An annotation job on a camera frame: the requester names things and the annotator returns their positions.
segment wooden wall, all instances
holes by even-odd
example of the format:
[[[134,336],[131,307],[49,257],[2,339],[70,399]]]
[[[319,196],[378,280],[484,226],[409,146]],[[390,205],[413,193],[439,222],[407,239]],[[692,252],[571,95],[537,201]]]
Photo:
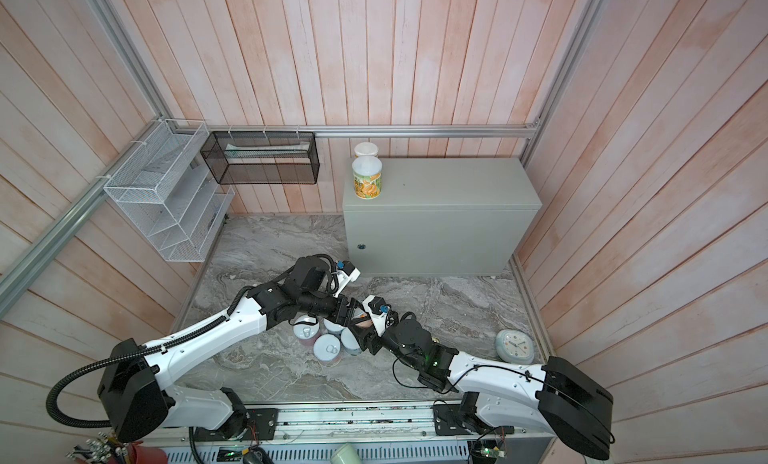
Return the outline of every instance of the wooden wall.
[[[175,117],[216,125],[523,124],[588,0],[111,0]],[[350,148],[317,185],[239,185],[239,213],[341,210]],[[383,156],[518,156],[515,138],[375,140]]]
[[[518,250],[616,462],[768,462],[768,0],[610,0]]]
[[[153,117],[85,0],[0,0],[0,274]],[[50,419],[49,387],[121,340],[165,335],[193,275],[103,204],[0,322],[4,460],[67,462],[95,430]],[[63,408],[103,419],[98,378]]]

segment gray metal cabinet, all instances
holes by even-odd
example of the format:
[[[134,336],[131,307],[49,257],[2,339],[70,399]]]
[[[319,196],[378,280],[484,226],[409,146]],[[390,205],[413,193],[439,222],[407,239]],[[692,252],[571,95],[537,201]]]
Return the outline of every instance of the gray metal cabinet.
[[[542,206],[517,159],[382,159],[382,192],[344,184],[364,276],[498,276]]]

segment clock face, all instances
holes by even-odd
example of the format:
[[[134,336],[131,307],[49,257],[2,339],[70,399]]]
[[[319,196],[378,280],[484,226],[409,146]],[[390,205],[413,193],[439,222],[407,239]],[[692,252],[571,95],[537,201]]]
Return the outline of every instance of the clock face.
[[[496,336],[496,351],[508,363],[530,364],[534,358],[533,339],[519,330],[503,330]]]

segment white mesh shelf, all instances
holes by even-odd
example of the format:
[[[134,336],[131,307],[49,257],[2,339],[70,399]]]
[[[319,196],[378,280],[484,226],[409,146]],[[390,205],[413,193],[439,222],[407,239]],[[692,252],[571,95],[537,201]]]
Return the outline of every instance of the white mesh shelf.
[[[217,194],[206,165],[190,166],[208,135],[174,134],[161,122],[104,190],[166,260],[202,262],[234,189]]]

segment black mesh basket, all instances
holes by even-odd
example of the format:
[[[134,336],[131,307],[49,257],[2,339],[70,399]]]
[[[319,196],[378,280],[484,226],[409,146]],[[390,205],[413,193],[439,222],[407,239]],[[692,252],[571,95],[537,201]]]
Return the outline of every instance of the black mesh basket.
[[[320,170],[312,132],[211,132],[203,155],[219,184],[315,184]]]

